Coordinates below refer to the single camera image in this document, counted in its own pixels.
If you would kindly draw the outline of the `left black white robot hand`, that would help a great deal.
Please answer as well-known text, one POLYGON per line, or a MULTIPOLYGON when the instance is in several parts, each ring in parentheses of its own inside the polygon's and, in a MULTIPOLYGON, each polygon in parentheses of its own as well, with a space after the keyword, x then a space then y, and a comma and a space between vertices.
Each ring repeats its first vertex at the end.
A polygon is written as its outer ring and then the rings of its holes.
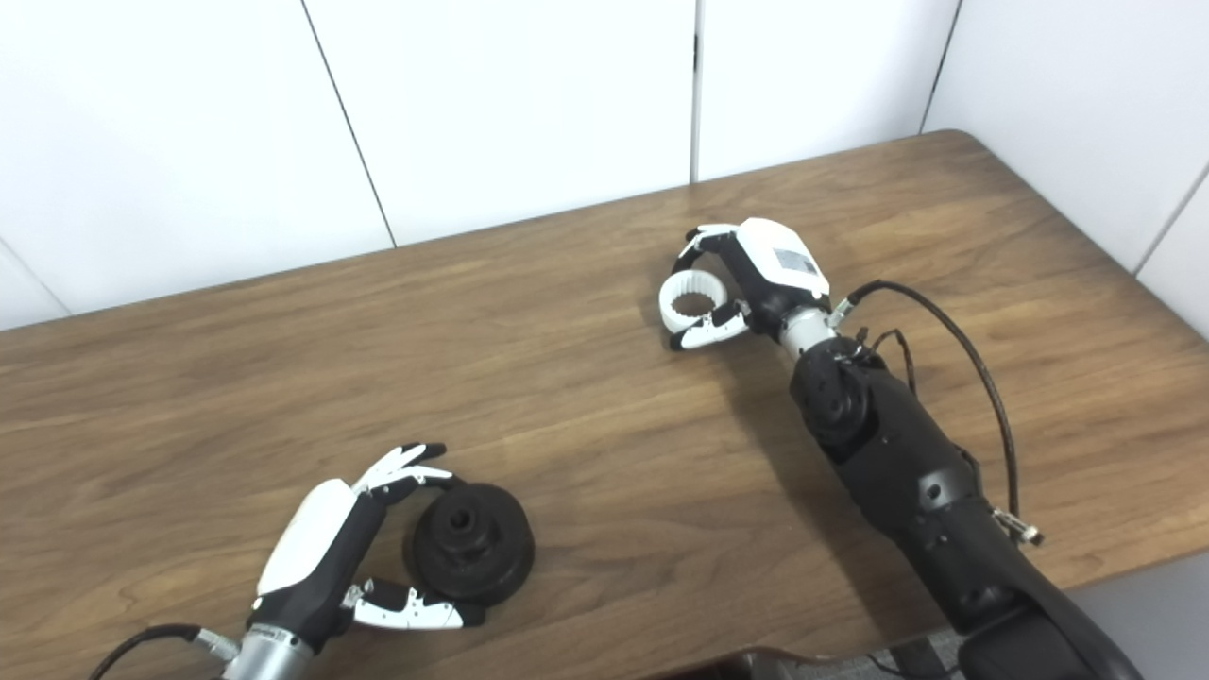
POLYGON ((330 638, 342 636, 352 624, 384 630, 484 626, 484 606, 455 603, 420 586, 355 581, 392 506, 422 486, 462 485, 449 469, 427 466, 447 450, 442 443, 398 445, 358 482, 332 478, 312 489, 268 555, 247 632, 302 644, 319 655, 330 638))

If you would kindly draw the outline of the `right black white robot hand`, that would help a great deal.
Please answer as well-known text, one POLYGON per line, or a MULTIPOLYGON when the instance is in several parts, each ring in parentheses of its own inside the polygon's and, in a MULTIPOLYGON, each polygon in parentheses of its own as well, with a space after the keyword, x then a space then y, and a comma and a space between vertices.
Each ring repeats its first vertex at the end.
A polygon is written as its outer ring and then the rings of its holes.
POLYGON ((659 290, 673 351, 751 332, 797 361, 835 336, 831 286, 793 229, 765 218, 692 229, 659 290))

